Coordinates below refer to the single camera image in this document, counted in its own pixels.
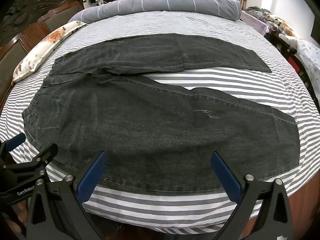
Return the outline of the black denim pants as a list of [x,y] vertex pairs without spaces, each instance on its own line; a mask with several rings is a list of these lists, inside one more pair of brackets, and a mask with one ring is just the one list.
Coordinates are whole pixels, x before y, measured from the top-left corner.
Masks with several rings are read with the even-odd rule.
[[38,151],[56,143],[54,161],[68,173],[105,151],[101,183],[134,193],[219,189],[214,151],[259,179],[296,167],[293,117],[219,90],[148,78],[210,67],[271,71],[254,51],[204,36],[119,38],[65,54],[23,111],[25,135]]

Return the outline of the floral cream pillow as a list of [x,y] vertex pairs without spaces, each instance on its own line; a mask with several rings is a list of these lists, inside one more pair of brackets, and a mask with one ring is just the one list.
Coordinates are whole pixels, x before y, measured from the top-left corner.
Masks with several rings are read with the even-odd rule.
[[48,34],[16,66],[11,84],[18,83],[37,72],[64,40],[86,25],[81,21],[72,21]]

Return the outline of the dark wooden headboard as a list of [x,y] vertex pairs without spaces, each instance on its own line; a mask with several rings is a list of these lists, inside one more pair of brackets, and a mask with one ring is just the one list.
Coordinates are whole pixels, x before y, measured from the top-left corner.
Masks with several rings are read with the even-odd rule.
[[18,63],[43,38],[84,9],[83,0],[15,0],[1,20],[1,108]]

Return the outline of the white polka dot fabric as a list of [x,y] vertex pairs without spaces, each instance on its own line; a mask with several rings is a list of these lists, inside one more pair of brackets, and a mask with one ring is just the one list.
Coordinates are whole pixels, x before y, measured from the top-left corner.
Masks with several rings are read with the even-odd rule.
[[296,37],[283,34],[279,34],[279,37],[297,51],[296,56],[304,66],[313,90],[315,91],[316,98],[319,100],[319,48],[309,41]]

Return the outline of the pile of clothes at right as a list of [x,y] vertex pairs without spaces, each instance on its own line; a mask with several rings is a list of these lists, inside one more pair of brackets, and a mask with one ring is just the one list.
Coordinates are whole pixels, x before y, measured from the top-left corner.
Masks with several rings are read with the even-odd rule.
[[295,37],[293,29],[281,18],[275,16],[267,9],[260,9],[257,6],[247,7],[245,12],[261,22],[264,22],[274,31],[277,31],[279,34],[289,35]]

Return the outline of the grey rolled duvet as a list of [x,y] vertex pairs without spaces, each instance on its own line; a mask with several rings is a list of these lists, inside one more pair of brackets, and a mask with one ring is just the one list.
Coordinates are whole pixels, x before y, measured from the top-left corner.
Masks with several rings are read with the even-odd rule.
[[237,0],[117,0],[86,8],[70,21],[93,23],[106,18],[151,11],[182,11],[213,15],[237,21],[242,14]]

